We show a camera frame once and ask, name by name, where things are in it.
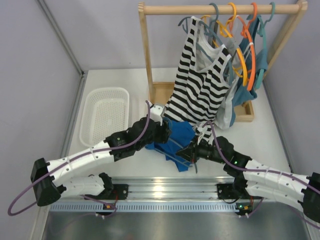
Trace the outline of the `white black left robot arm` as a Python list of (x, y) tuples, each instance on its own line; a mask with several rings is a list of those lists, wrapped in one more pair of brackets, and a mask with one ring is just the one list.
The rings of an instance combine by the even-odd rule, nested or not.
[(114, 187), (106, 173), (79, 175), (129, 158), (149, 144), (165, 144), (170, 134), (168, 121), (143, 117), (127, 130), (115, 132), (79, 153), (56, 160), (37, 159), (30, 176), (36, 205), (44, 207), (78, 195), (109, 198)]

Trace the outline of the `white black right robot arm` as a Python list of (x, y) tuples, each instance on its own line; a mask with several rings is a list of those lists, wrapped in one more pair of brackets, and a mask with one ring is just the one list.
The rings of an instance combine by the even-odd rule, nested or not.
[(320, 175), (299, 175), (280, 171), (239, 153), (225, 137), (212, 144), (196, 137), (176, 155), (195, 163), (198, 159), (221, 163), (234, 178), (233, 192), (240, 199), (265, 198), (290, 206), (312, 221), (320, 221)]

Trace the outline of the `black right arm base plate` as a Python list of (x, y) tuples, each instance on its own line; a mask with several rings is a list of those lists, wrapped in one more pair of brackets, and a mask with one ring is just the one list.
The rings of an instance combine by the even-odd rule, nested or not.
[(251, 196), (243, 187), (238, 187), (234, 183), (219, 183), (216, 187), (218, 199), (228, 204), (233, 204), (238, 200), (251, 199)]

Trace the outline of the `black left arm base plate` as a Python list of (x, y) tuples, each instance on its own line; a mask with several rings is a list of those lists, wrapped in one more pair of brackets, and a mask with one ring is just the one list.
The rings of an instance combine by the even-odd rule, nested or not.
[(128, 192), (128, 184), (113, 184), (112, 187), (107, 187), (98, 195), (86, 194), (85, 196), (95, 200), (126, 200)]

